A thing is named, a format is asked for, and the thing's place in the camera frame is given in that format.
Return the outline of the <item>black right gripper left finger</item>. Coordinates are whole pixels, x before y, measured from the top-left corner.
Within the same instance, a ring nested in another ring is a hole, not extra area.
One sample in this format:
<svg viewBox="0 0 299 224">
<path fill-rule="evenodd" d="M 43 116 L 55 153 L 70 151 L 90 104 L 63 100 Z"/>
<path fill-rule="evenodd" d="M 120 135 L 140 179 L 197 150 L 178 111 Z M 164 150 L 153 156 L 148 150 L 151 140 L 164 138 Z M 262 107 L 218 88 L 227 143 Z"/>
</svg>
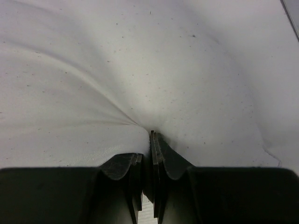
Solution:
<svg viewBox="0 0 299 224">
<path fill-rule="evenodd" d="M 135 224 L 142 209 L 142 155 L 99 167 L 4 168 L 3 224 Z"/>
</svg>

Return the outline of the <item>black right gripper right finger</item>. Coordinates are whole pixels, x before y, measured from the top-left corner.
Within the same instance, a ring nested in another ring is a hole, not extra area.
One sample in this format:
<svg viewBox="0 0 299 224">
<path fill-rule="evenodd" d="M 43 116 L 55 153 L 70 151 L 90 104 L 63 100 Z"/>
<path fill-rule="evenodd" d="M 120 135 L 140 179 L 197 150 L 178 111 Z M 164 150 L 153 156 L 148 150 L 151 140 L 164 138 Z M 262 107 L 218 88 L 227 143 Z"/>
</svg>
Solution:
<svg viewBox="0 0 299 224">
<path fill-rule="evenodd" d="M 150 134 L 160 224 L 296 224 L 299 178 L 284 168 L 196 167 Z"/>
</svg>

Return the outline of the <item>white pillow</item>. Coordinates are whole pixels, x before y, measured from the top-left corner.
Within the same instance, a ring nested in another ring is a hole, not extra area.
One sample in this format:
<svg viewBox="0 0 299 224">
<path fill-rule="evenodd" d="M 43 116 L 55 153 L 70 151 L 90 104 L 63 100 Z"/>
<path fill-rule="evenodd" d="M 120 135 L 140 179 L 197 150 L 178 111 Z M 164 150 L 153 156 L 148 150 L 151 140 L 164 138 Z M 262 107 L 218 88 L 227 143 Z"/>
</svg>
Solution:
<svg viewBox="0 0 299 224">
<path fill-rule="evenodd" d="M 299 169 L 299 43 L 278 0 L 3 0 L 1 167 L 149 154 Z"/>
</svg>

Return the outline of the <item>aluminium right side rail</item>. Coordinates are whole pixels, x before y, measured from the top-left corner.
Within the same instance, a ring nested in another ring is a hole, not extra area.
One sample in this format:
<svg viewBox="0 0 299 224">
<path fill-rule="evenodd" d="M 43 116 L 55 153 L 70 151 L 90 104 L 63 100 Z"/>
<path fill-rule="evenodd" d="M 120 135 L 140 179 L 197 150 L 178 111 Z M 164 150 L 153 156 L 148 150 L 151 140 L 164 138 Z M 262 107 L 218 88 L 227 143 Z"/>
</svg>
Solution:
<svg viewBox="0 0 299 224">
<path fill-rule="evenodd" d="M 291 27 L 299 40 L 299 0 L 281 0 Z"/>
</svg>

